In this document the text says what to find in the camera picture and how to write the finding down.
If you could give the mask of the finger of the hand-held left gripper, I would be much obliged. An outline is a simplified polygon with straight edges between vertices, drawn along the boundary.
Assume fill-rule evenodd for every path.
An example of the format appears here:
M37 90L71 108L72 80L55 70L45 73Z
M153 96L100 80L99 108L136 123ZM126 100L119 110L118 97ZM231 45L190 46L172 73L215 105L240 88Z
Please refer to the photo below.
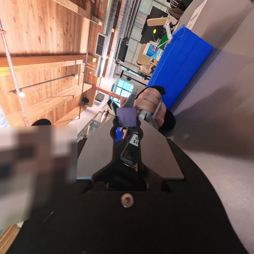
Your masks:
M117 116L117 108L119 108L119 106L116 104L116 102L114 102L113 100L109 99L107 104L110 107L110 109L112 110L113 114L115 116Z
M134 106L136 94L130 94L126 101L123 103L124 108L132 108Z

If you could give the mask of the person's left forearm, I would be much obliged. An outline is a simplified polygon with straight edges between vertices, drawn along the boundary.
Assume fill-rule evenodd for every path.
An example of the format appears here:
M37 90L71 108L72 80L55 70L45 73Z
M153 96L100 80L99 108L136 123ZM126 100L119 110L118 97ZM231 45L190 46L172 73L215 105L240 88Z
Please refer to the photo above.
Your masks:
M154 88L156 90L158 90L161 94L161 96L163 96L166 92L164 90L163 87L161 86L150 86L151 88ZM173 130L174 126L176 124L176 119L173 115L173 113L170 111L170 110L166 110L166 115L165 115L165 118L164 118L164 123L161 127L158 127L158 131L162 134L162 135L167 135L171 130Z

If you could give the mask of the person's left hand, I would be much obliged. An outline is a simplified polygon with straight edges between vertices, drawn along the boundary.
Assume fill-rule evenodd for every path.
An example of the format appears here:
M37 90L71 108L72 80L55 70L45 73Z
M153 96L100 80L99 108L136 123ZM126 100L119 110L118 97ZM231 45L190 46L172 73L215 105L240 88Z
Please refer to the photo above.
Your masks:
M141 110L149 111L153 116L160 103L161 106L155 117L155 122L158 127L161 127L164 123L167 109L165 104L162 102L162 96L160 92L154 88L148 87L135 100L134 107L136 107L137 116L139 116Z

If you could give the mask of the black floor lamp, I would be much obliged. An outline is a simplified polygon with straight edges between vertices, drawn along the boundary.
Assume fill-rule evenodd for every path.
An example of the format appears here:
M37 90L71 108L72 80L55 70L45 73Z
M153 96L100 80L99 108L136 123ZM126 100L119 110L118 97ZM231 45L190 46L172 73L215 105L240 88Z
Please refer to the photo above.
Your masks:
M134 72L134 75L133 75L133 74L130 74L130 73L122 70L122 72L120 74L120 78L122 78L123 76L125 78L132 79L132 80L134 80L136 78L140 78L140 79L145 80L145 81L149 81L150 80L150 77L148 77L148 76L144 76L144 75L141 75L141 74L136 73L136 72Z

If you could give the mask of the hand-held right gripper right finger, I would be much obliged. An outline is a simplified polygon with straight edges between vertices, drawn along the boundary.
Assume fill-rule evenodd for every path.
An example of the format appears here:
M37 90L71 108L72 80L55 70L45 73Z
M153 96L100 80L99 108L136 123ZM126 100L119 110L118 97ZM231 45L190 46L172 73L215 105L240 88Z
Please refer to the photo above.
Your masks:
M144 176L148 181L183 180L184 175L165 136L141 117L139 141Z

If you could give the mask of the purple cube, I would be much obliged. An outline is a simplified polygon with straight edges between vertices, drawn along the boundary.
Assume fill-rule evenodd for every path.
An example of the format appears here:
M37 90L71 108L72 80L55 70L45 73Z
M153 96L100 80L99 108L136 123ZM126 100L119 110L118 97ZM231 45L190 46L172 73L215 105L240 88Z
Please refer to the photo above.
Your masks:
M117 127L136 127L137 110L136 107L118 107L116 109Z

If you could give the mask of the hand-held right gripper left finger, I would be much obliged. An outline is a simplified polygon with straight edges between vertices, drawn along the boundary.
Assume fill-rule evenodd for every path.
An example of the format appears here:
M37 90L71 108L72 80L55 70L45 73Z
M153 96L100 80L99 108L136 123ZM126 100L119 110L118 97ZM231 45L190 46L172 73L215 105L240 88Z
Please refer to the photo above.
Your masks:
M88 136L78 157L77 179L91 179L113 160L116 116L110 118Z

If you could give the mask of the white ceiling vent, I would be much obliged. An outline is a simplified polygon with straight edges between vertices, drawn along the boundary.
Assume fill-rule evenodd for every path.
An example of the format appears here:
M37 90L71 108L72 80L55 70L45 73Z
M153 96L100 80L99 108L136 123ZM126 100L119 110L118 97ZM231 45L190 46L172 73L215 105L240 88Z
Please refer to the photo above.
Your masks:
M94 54L102 58L106 57L107 55L106 45L109 41L110 41L109 36L106 36L102 33L98 33Z

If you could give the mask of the white paper sheet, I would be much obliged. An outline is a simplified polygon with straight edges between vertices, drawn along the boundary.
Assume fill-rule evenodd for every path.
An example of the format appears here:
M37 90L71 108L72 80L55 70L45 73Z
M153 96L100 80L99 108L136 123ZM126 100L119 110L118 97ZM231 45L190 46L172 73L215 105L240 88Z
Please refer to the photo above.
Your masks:
M186 25L186 28L188 28L189 30L192 30L194 24L196 23L199 15L201 14L205 4L207 3L207 0L204 0L194 11L191 19L189 20L188 24Z

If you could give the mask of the black studio light on stand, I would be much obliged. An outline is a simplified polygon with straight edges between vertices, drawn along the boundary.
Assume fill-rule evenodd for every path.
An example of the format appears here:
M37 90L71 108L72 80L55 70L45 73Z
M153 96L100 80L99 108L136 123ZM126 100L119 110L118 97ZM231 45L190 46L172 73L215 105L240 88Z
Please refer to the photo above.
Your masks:
M125 57L126 57L128 46L129 46L128 42L129 42L129 38L128 37L125 37L121 41L120 48L119 48L118 55L117 55L117 60L118 61L121 61L121 62L125 61Z

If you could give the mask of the wooden post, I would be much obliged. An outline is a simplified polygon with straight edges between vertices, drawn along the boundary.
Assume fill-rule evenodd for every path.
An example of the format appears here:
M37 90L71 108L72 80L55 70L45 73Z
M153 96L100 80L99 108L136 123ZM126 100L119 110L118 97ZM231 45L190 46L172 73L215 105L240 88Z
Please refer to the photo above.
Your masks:
M108 90L106 90L106 89L104 89L104 88L102 88L102 87L100 87L100 86L96 86L96 90L99 91L99 92L102 92L102 93L104 93L104 94L107 94L107 95L109 95L110 97L114 97L114 98L116 98L116 99L118 99L118 100L121 99L121 96L120 96L120 95L118 95L118 94L116 94L116 93L114 93L114 92L112 92L112 91L108 91Z

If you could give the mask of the blue plastic bin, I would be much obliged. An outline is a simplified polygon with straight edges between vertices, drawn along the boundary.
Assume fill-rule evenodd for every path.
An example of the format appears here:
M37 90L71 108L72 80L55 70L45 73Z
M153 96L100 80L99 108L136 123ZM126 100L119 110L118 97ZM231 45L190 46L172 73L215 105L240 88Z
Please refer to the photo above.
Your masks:
M212 49L213 46L182 25L165 47L147 87L163 87L162 101L170 109Z

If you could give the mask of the disinfecting wipes canister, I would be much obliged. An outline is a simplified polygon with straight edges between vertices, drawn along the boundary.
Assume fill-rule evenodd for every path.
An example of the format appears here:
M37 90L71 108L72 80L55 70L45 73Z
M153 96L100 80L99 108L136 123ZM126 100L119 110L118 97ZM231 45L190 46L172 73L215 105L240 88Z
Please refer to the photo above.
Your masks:
M160 49L159 47L151 44L151 43L147 43L146 47L144 49L144 54L148 57L150 57L151 59L154 59L156 61L159 61L162 54L163 54L164 50Z

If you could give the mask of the white laptop stand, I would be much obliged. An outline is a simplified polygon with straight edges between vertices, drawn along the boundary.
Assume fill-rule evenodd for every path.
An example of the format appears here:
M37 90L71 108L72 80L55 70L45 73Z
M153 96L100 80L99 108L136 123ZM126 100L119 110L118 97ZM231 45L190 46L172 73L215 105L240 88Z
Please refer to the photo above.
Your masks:
M167 33L167 37L168 37L168 41L170 42L172 40L172 33L171 33L171 25L172 23L169 22L169 20L166 21L165 23L165 28L166 28L166 33Z

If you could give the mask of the silver air duct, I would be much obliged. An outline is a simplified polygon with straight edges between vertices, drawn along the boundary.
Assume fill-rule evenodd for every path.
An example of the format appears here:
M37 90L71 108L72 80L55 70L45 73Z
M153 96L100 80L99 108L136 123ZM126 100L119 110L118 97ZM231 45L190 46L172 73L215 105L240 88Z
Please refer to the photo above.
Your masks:
M109 36L111 40L111 34L113 29L113 23L116 17L117 0L106 1L104 19L102 22L102 34ZM106 57L102 58L96 56L96 70L95 77L104 77L106 80L115 78L116 68L118 66L117 55L120 48L121 41L126 37L127 32L130 33L132 30L132 22L135 21L135 17L140 6L141 1L121 1L119 15L117 19L116 28L113 35L112 45L110 54L107 62L105 74L104 67L106 63ZM109 49L110 41L106 45L106 49Z

